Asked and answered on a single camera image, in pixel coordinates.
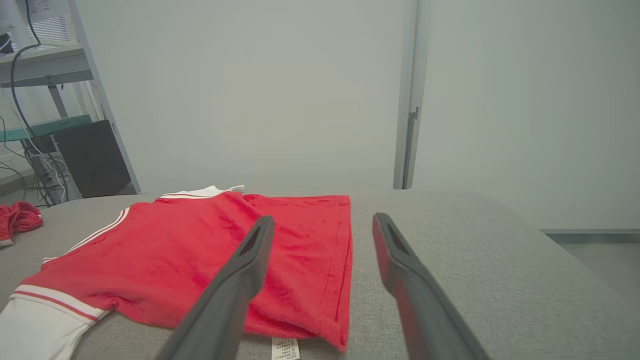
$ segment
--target green board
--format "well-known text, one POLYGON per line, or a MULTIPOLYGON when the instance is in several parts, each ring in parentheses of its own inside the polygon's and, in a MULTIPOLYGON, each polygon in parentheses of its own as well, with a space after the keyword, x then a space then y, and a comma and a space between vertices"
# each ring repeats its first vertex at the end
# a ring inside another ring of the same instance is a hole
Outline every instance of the green board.
MULTIPOLYGON (((70 127, 89 124, 90 122, 91 117, 89 117, 89 115, 80 115, 75 117, 63 117, 58 120, 43 122, 41 124, 32 125, 31 128, 33 129, 33 132, 36 134, 36 136, 40 136, 53 134, 56 131, 68 129, 70 127)), ((27 134, 24 129, 7 130, 3 133, 0 133, 0 142, 28 139, 30 137, 29 135, 30 134, 27 134)))

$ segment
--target gray fabric surface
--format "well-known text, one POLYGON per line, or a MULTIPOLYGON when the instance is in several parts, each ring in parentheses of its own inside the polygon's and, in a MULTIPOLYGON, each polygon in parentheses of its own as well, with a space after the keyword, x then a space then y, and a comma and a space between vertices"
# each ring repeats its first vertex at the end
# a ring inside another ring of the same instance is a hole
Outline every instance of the gray fabric surface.
MULTIPOLYGON (((265 195, 318 195, 297 192, 265 195)), ((394 299, 384 290, 371 217, 388 213, 495 359, 639 358, 640 315, 578 260, 510 210, 480 195, 350 191, 353 276, 348 359, 404 359, 394 299)), ((45 226, 0 250, 0 305, 42 258, 66 252, 151 195, 84 199, 43 211, 45 226)), ((150 359, 170 331, 111 314, 84 335, 76 359, 150 359)), ((322 340, 302 358, 335 359, 322 340)), ((246 336, 238 359, 270 359, 268 338, 246 336)))

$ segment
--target white sleeve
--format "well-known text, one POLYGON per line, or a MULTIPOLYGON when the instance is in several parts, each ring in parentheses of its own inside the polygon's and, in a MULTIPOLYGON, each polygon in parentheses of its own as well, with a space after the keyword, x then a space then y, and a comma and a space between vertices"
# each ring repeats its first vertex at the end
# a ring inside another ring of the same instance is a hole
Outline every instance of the white sleeve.
POLYGON ((55 307, 12 298, 0 313, 0 348, 7 359, 67 360, 93 325, 55 307))

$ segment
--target gray table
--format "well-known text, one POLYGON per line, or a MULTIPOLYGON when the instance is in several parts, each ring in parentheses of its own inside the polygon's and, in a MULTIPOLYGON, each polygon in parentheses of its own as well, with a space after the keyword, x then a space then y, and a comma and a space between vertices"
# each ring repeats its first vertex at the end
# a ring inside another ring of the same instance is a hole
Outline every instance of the gray table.
MULTIPOLYGON (((348 359, 406 358, 396 303, 376 263, 371 217, 377 211, 394 219, 493 358, 640 358, 640 314, 498 202, 464 192, 343 193, 351 196, 353 232, 348 359)), ((15 245, 0 250, 0 304, 38 271, 43 257, 64 253, 121 209, 154 198, 82 199, 45 209, 43 227, 17 235, 15 245)), ((150 359, 169 335, 110 314, 84 335, 74 357, 150 359)), ((318 339, 301 341, 300 349, 304 360, 337 357, 318 339)), ((270 359, 270 339, 245 337, 238 358, 270 359)))

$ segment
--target clothing tag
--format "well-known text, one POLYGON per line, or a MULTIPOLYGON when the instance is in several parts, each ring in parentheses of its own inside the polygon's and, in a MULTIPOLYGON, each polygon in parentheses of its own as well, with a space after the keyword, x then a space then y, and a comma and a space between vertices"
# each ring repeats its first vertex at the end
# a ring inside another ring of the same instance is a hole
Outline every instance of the clothing tag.
POLYGON ((271 360, 298 360, 299 358, 298 340, 271 338, 271 360))

